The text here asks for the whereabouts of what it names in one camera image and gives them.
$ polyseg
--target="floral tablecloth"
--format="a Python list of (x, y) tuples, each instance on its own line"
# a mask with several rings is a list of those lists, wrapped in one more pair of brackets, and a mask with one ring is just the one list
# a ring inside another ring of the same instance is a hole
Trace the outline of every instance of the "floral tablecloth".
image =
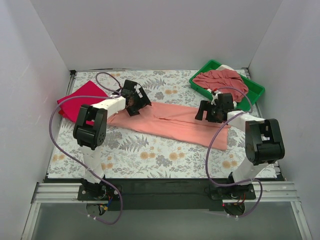
[[(154, 102), (199, 107), (205, 100), (191, 89), (189, 79), (196, 70), (126, 70), (110, 71), (122, 84), (126, 79), (142, 85)], [(87, 81), (95, 82), (97, 72), (78, 72), (72, 92)], [(99, 76), (104, 86), (116, 89), (117, 84), (105, 74)], [(258, 115), (254, 108), (253, 115)], [(73, 138), (74, 124), (63, 119), (57, 143), (76, 158), (83, 160), (80, 147)], [(107, 126), (102, 145), (102, 168), (107, 178), (206, 178), (204, 146), (176, 141), (133, 130)], [(212, 149), (209, 171), (214, 178), (227, 178), (245, 157), (245, 135), (237, 128), (228, 132), (227, 150)], [(78, 163), (54, 148), (48, 178), (82, 178), (85, 170)], [(259, 178), (276, 178), (273, 165), (264, 169)]]

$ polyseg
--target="green tray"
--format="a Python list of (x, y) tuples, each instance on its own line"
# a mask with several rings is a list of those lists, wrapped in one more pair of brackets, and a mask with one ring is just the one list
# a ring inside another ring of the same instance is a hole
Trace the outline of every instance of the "green tray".
[[(212, 100), (213, 96), (210, 92), (208, 92), (206, 89), (200, 87), (199, 85), (195, 84), (192, 80), (199, 74), (199, 73), (205, 73), (210, 70), (216, 70), (218, 67), (220, 67), (222, 64), (215, 61), (210, 60), (206, 65), (204, 65), (195, 75), (193, 75), (192, 78), (190, 78), (189, 83), (191, 84), (191, 88), (196, 90), (201, 95), (205, 96), (206, 98)], [(247, 85), (249, 88), (249, 92), (247, 93), (247, 97), (250, 99), (252, 104), (255, 104), (258, 98), (265, 92), (265, 88), (248, 78), (240, 75), (244, 84)], [(237, 109), (241, 109), (243, 111), (250, 110), (250, 104), (248, 103), (246, 98), (243, 98), (241, 102), (239, 102), (236, 106)]]

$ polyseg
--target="gray wall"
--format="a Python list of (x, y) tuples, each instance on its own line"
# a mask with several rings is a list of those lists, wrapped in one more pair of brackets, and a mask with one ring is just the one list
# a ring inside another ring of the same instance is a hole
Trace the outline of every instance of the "gray wall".
[(313, 239), (320, 239), (319, 25), (318, 0), (284, 0), (249, 67), (266, 88), (263, 116), (280, 122), (280, 167), (296, 185)]
[(0, 33), (0, 239), (19, 240), (49, 164), (49, 116), (69, 73), (29, 0), (0, 0)]
[(69, 70), (248, 67), (282, 0), (31, 0)]

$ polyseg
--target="red cloth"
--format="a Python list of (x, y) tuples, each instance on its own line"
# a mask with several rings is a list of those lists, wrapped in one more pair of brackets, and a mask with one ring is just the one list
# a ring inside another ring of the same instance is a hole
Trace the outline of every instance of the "red cloth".
[[(68, 99), (74, 96), (95, 96), (95, 97), (108, 97), (108, 95), (100, 89), (97, 85), (95, 85), (92, 81), (88, 81), (82, 87), (80, 87), (77, 91), (70, 94), (69, 96), (65, 96), (57, 101), (57, 103), (61, 103), (63, 100)], [(64, 118), (69, 119), (72, 122), (77, 121), (77, 117), (79, 114), (79, 110), (82, 104), (97, 104), (103, 101), (101, 98), (75, 98), (70, 101), (66, 101), (63, 103), (60, 108), (59, 114), (61, 114)]]
[[(229, 69), (201, 72), (192, 81), (198, 86), (212, 91), (222, 87), (234, 87), (244, 92), (244, 94), (247, 94), (249, 91), (241, 76), (236, 71)], [(233, 89), (221, 89), (219, 91), (222, 93), (231, 93), (233, 101), (237, 103), (240, 103), (244, 98), (240, 92)]]

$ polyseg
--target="pink cloth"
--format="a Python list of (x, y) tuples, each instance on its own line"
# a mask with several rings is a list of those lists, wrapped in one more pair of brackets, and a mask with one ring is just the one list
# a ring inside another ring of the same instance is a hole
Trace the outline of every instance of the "pink cloth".
[[(244, 94), (247, 94), (249, 91), (241, 76), (236, 71), (229, 69), (202, 72), (198, 74), (192, 81), (198, 86), (204, 89), (211, 89), (212, 91), (222, 87), (234, 87), (244, 92)], [(222, 93), (231, 93), (233, 101), (238, 103), (240, 103), (244, 98), (244, 96), (236, 90), (221, 89), (219, 91)]]
[[(108, 97), (108, 95), (101, 90), (97, 85), (95, 85), (92, 81), (88, 81), (82, 87), (80, 87), (77, 91), (70, 94), (69, 96), (65, 96), (59, 99), (57, 102), (58, 104), (61, 103), (63, 100), (68, 99), (74, 96), (98, 96), (98, 97)], [(60, 108), (61, 110), (59, 113), (64, 117), (69, 119), (72, 122), (77, 121), (78, 113), (82, 104), (97, 104), (101, 102), (103, 99), (101, 98), (75, 98), (70, 101), (63, 103)]]
[[(152, 102), (152, 106), (147, 105), (139, 112), (139, 115), (130, 117), (126, 110), (122, 110), (109, 117), (107, 124), (205, 147), (209, 146), (221, 125), (196, 120), (198, 109), (190, 106)], [(222, 129), (212, 147), (226, 150), (227, 137), (228, 127)]]

